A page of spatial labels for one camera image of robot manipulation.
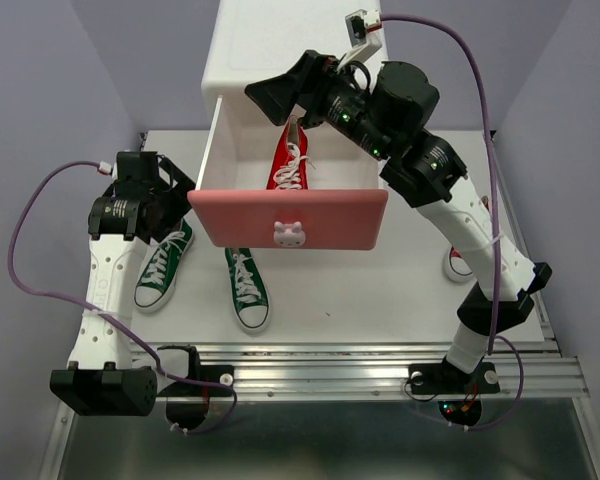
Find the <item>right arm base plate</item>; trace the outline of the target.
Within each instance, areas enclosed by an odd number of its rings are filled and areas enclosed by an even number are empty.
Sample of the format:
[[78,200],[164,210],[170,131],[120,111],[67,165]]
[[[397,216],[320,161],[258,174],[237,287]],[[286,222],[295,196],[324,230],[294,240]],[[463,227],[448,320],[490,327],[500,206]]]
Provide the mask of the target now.
[[408,379],[414,395],[454,395],[500,392],[499,377],[491,362],[481,362],[472,373],[464,373],[446,360],[440,363],[414,363],[408,367]]

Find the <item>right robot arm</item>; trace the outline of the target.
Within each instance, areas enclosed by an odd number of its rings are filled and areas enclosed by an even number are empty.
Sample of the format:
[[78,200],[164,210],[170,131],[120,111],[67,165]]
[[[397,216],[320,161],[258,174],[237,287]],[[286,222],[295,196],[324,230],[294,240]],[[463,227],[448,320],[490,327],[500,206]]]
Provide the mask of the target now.
[[355,70],[333,56],[305,51],[287,72],[247,85],[246,96],[276,126],[295,107],[301,123],[322,123],[383,162],[380,177],[430,221],[460,254],[476,283],[457,310],[459,327],[440,366],[443,384],[462,390],[497,333],[526,321],[533,294],[552,269],[532,262],[500,231],[496,204],[484,205],[454,148],[426,130],[439,91],[418,67],[386,61],[361,88]]

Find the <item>pink front drawer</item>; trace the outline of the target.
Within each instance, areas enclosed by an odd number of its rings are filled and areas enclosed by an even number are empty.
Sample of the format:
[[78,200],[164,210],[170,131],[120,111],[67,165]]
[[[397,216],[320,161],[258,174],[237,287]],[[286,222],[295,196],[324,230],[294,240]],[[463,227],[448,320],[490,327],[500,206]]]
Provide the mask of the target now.
[[281,128],[229,105],[216,114],[188,194],[214,245],[286,248],[274,242],[274,223],[300,221],[306,241],[299,249],[374,248],[388,200],[375,160],[322,125],[307,133],[308,188],[267,190]]

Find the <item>red sneaker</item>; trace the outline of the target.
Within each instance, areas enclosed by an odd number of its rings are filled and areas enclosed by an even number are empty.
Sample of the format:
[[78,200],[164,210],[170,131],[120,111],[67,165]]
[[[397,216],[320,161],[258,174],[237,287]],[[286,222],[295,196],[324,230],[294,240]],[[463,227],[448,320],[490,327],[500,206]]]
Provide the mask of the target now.
[[309,141],[296,116],[290,116],[279,138],[267,190],[306,190]]
[[442,266],[443,273],[454,283],[465,284],[474,278],[471,268],[453,246],[444,255]]

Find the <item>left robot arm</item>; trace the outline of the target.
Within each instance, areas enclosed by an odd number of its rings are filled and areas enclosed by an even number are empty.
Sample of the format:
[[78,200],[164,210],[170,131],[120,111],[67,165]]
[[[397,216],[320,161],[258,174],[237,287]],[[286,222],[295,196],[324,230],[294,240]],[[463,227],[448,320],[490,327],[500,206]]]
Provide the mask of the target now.
[[78,337],[51,391],[83,416],[146,416],[157,376],[132,364],[133,294],[151,242],[163,240],[188,213],[195,184],[166,156],[120,152],[115,179],[88,216],[91,269]]

